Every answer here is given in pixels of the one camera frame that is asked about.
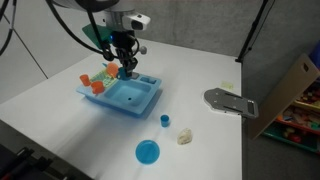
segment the metal bracket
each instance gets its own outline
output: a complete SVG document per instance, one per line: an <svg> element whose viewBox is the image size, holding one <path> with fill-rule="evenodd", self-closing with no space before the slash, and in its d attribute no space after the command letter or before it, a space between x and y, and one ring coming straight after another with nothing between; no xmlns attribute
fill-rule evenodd
<svg viewBox="0 0 320 180"><path fill-rule="evenodd" d="M204 93L205 102L213 109L231 112L244 117L255 119L259 116L258 105L255 101L243 98L220 88L210 89Z"/></svg>

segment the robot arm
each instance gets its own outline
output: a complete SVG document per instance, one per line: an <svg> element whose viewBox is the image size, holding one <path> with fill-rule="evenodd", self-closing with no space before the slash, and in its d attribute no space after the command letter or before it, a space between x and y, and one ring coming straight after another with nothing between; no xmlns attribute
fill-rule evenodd
<svg viewBox="0 0 320 180"><path fill-rule="evenodd" d="M89 17L91 12L104 11L106 27L113 31L112 45L117 54L112 54L109 44L102 44L101 47L105 47L104 57L108 61L119 59L126 76L132 76L132 71L138 64L134 56L139 51L139 49L133 51L132 47L136 43L137 48L140 46L134 31L146 30L150 22L149 17L135 12L132 0L51 0L51 2L62 7L87 11Z"/></svg>

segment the small blue cup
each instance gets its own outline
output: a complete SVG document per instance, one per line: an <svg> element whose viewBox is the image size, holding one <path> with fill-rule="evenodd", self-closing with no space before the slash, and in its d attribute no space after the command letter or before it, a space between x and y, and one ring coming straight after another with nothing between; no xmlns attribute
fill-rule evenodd
<svg viewBox="0 0 320 180"><path fill-rule="evenodd" d="M168 127L169 124L170 124L170 121L169 121L169 116L167 115L162 115L160 117L160 120L161 120L161 126L162 127Z"/></svg>

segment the table surface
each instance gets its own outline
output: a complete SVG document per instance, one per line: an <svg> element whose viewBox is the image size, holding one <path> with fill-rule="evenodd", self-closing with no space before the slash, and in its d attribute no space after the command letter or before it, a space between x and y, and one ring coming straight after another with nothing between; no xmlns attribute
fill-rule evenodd
<svg viewBox="0 0 320 180"><path fill-rule="evenodd" d="M103 69L104 60L94 54L1 104L0 119L94 179L241 179L241 117L212 111L203 100L206 90L223 82L241 95L241 64L234 57L141 44L148 54L137 55L136 71L162 79L143 117L99 106L75 92L81 74ZM170 116L168 128L160 125L163 114ZM184 128L192 130L193 141L178 145ZM135 157L136 146L146 139L160 147L151 165Z"/></svg>

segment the blue tray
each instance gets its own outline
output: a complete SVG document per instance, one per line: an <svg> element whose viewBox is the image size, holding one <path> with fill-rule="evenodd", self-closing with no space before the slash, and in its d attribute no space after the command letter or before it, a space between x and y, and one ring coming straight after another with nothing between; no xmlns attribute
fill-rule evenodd
<svg viewBox="0 0 320 180"><path fill-rule="evenodd" d="M156 94L161 80L139 74L136 79L127 81L110 78L101 71L91 79L91 82L101 80L105 91L93 94L90 86L80 85L77 92L84 94L90 101L110 107L126 114L140 117L153 96Z"/></svg>

